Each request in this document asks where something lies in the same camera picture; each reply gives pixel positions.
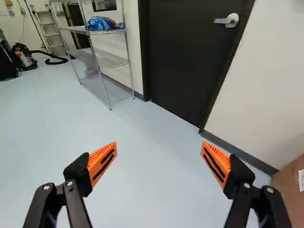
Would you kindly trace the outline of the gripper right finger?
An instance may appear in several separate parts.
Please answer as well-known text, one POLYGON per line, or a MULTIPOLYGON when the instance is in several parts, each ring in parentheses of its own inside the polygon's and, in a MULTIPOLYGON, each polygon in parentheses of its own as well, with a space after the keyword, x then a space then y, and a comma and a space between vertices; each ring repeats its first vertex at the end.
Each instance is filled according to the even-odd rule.
POLYGON ((235 154, 227 155, 206 141, 200 154, 225 196, 232 200, 224 227, 246 227, 251 210, 260 228, 292 227, 280 192, 270 186, 254 186, 255 174, 235 154))

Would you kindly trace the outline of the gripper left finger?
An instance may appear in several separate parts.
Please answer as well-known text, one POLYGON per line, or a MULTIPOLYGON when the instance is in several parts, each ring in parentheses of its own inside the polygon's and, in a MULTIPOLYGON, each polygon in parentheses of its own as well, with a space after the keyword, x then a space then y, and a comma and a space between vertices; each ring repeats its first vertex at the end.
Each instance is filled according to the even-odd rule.
POLYGON ((83 199, 89 196, 116 157, 116 142, 81 154, 64 169, 63 183, 49 182, 36 189, 23 227, 55 228, 63 207, 67 210, 70 227, 92 227, 83 199))

